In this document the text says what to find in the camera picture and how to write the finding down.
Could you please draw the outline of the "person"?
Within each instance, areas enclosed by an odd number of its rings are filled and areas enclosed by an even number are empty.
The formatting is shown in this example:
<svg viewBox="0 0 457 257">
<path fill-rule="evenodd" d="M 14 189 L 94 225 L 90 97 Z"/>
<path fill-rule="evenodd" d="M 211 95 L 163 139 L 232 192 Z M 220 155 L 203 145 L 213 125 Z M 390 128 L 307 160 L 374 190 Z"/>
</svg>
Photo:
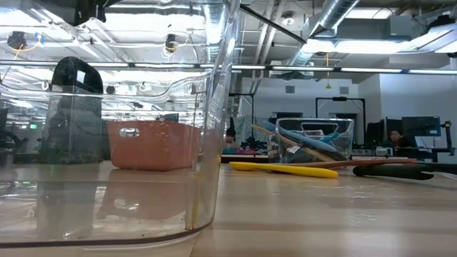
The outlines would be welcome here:
<svg viewBox="0 0 457 257">
<path fill-rule="evenodd" d="M 238 144 L 236 143 L 236 132 L 233 128 L 228 128 L 224 137 L 224 148 L 236 149 Z"/>
<path fill-rule="evenodd" d="M 394 148 L 410 148 L 413 144 L 398 130 L 390 131 L 388 142 Z"/>
</svg>

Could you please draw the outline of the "yellow spoon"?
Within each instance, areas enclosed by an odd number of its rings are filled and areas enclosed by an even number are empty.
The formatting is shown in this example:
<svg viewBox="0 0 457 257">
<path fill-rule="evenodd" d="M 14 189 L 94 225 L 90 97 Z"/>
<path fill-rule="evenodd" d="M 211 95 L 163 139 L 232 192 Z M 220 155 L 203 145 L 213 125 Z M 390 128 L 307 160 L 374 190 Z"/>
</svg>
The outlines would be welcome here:
<svg viewBox="0 0 457 257">
<path fill-rule="evenodd" d="M 338 178 L 338 173 L 327 168 L 314 168 L 306 166 L 286 166 L 267 163 L 230 162 L 230 166 L 239 171 L 277 171 L 297 176 L 316 178 Z"/>
</svg>

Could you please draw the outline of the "orange plastic bin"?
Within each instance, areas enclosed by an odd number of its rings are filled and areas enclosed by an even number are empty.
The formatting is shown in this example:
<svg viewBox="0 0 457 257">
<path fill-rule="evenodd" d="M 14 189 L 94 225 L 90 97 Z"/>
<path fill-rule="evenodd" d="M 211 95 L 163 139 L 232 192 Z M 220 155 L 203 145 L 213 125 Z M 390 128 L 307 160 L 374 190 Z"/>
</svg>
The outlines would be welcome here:
<svg viewBox="0 0 457 257">
<path fill-rule="evenodd" d="M 117 168 L 167 171 L 193 166 L 201 130 L 175 121 L 110 121 L 110 156 Z"/>
</svg>

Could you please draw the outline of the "black ceiling sensor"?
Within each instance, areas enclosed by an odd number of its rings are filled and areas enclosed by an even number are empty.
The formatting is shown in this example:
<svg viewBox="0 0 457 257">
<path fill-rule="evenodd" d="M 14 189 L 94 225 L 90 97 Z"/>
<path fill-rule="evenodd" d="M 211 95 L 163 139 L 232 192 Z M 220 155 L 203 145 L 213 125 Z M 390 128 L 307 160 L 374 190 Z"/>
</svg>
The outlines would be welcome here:
<svg viewBox="0 0 457 257">
<path fill-rule="evenodd" d="M 175 34 L 168 34 L 164 43 L 164 48 L 169 53 L 174 53 L 178 46 L 178 41 Z"/>
<path fill-rule="evenodd" d="M 15 50 L 25 50 L 27 46 L 26 34 L 23 31 L 12 31 L 8 36 L 7 45 Z"/>
</svg>

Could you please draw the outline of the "small clear plastic bin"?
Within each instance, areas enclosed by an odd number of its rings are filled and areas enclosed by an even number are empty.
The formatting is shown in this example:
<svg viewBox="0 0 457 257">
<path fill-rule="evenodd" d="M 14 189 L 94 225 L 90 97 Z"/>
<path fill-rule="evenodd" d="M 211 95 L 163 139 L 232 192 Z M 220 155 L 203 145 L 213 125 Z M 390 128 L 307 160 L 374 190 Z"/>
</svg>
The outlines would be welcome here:
<svg viewBox="0 0 457 257">
<path fill-rule="evenodd" d="M 302 136 L 306 136 L 312 139 L 320 140 L 320 138 L 333 134 L 340 133 L 338 138 L 332 141 L 325 142 L 337 149 L 336 153 L 331 153 L 321 149 L 317 149 L 313 146 L 309 146 L 306 143 L 302 143 L 296 139 L 284 136 L 278 131 L 274 131 L 276 135 L 273 136 L 274 147 L 277 150 L 278 161 L 280 163 L 312 163 L 312 162 L 324 162 L 311 156 L 301 150 L 302 147 L 307 147 L 323 153 L 334 161 L 347 161 L 351 158 L 351 151 L 353 145 L 353 124 L 352 119 L 312 119 L 312 118 L 281 118 L 276 120 L 276 126 L 282 127 L 283 129 L 299 133 Z M 298 146 L 291 146 L 290 144 L 280 141 L 278 136 L 284 136 L 293 142 L 297 143 Z"/>
</svg>

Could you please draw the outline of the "large clear plastic bin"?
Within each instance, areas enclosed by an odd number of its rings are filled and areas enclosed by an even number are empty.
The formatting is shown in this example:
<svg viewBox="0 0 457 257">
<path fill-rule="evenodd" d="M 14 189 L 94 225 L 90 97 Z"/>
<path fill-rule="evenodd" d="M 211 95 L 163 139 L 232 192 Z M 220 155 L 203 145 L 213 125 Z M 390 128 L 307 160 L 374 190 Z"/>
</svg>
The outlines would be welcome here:
<svg viewBox="0 0 457 257">
<path fill-rule="evenodd" d="M 95 68 L 103 82 L 102 160 L 40 161 L 56 66 L 0 65 L 0 248 L 169 241 L 214 219 L 241 0 L 122 0 L 106 21 L 66 23 L 33 0 L 0 0 L 0 60 L 215 64 L 213 69 Z M 7 45 L 26 34 L 25 50 Z M 174 53 L 164 48 L 175 34 Z M 193 166 L 123 169 L 110 121 L 175 121 L 201 130 Z"/>
</svg>

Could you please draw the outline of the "dark computer monitor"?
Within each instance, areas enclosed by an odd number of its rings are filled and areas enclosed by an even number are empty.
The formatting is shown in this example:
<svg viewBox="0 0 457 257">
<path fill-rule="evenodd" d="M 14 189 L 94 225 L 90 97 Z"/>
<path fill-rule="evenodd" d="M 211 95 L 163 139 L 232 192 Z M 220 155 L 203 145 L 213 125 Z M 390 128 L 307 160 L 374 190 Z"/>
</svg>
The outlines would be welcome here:
<svg viewBox="0 0 457 257">
<path fill-rule="evenodd" d="M 365 132 L 365 147 L 375 149 L 377 146 L 389 145 L 391 143 L 391 132 L 403 130 L 400 119 L 381 119 L 378 122 L 368 123 Z"/>
</svg>

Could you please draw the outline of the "black round spatula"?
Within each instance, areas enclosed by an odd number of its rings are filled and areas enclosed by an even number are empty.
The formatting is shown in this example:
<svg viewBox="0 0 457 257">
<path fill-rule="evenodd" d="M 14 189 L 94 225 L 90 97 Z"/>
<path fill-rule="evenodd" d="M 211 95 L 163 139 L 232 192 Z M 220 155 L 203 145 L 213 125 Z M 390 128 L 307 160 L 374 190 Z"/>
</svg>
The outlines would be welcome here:
<svg viewBox="0 0 457 257">
<path fill-rule="evenodd" d="M 425 181 L 434 177 L 433 172 L 457 175 L 457 164 L 417 163 L 417 164 L 373 164 L 353 168 L 356 176 L 382 176 Z"/>
</svg>

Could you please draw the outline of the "black computer monitor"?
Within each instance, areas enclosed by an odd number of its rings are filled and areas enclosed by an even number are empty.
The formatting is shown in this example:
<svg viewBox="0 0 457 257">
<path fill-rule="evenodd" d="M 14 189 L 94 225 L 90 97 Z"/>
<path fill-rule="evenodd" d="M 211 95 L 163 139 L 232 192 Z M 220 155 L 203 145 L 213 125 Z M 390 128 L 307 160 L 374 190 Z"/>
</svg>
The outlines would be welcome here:
<svg viewBox="0 0 457 257">
<path fill-rule="evenodd" d="M 402 118 L 404 136 L 441 136 L 441 122 L 438 116 L 409 116 Z"/>
</svg>

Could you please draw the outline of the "dark background desk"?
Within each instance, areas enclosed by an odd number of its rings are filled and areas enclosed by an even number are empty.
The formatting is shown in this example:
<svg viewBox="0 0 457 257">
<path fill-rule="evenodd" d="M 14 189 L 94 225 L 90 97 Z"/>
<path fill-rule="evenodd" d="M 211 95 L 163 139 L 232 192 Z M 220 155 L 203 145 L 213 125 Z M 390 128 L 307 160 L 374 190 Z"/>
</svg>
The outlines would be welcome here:
<svg viewBox="0 0 457 257">
<path fill-rule="evenodd" d="M 438 155 L 440 153 L 448 153 L 454 156 L 456 149 L 451 148 L 389 148 L 377 147 L 375 149 L 355 149 L 352 150 L 352 157 L 385 157 L 385 158 L 415 158 L 418 160 L 430 159 L 434 163 L 438 163 Z"/>
</svg>

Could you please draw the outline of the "black table frame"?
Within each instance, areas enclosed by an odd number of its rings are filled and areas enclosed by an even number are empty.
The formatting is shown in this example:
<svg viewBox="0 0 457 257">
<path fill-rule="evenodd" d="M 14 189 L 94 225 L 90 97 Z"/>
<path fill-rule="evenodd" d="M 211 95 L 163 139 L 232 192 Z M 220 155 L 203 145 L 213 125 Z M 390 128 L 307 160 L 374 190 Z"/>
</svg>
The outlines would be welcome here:
<svg viewBox="0 0 457 257">
<path fill-rule="evenodd" d="M 250 162 L 250 163 L 268 163 L 267 155 L 253 155 L 253 154 L 222 154 L 221 163 L 230 162 Z"/>
</svg>

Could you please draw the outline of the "suspended ceiling light rail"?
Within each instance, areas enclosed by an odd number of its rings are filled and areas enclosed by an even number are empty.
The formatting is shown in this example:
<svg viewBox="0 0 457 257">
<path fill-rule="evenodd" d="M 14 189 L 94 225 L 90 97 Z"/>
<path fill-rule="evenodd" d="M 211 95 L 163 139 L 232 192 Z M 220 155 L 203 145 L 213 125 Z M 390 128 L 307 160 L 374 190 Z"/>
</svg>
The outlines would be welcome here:
<svg viewBox="0 0 457 257">
<path fill-rule="evenodd" d="M 0 60 L 0 65 L 5 66 L 56 66 L 56 61 L 13 61 Z M 138 69 L 213 69 L 221 68 L 215 64 L 184 64 L 184 63 L 134 63 L 134 62 L 89 62 L 95 68 L 138 68 Z M 444 69 L 384 69 L 384 68 L 356 68 L 337 66 L 275 66 L 275 65 L 240 65 L 233 64 L 233 70 L 239 71 L 296 71 L 296 72 L 326 72 L 326 73 L 355 73 L 355 74 L 406 74 L 406 75 L 434 75 L 434 76 L 457 76 L 457 70 Z"/>
</svg>

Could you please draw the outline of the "silver ceiling air duct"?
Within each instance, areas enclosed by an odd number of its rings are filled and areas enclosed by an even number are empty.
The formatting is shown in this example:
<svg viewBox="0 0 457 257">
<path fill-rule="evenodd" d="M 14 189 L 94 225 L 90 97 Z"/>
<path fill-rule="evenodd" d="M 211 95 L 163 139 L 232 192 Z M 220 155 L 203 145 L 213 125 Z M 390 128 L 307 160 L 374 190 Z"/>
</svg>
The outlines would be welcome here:
<svg viewBox="0 0 457 257">
<path fill-rule="evenodd" d="M 325 0 L 321 11 L 308 17 L 301 30 L 301 37 L 306 40 L 296 55 L 289 61 L 289 66 L 305 66 L 311 57 L 324 50 L 324 42 L 314 39 L 319 34 L 330 38 L 336 36 L 339 24 L 358 5 L 360 0 Z"/>
</svg>

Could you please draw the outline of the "black monitor post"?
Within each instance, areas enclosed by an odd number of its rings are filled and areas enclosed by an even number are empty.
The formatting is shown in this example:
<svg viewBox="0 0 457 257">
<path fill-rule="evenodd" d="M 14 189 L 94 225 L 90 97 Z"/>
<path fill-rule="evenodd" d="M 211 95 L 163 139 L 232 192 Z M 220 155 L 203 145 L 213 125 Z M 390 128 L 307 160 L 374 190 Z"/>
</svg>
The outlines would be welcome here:
<svg viewBox="0 0 457 257">
<path fill-rule="evenodd" d="M 445 121 L 443 124 L 441 124 L 441 127 L 444 128 L 446 132 L 446 148 L 449 152 L 449 155 L 453 156 L 455 153 L 455 148 L 453 147 L 451 139 L 451 125 L 452 123 L 450 121 Z"/>
</svg>

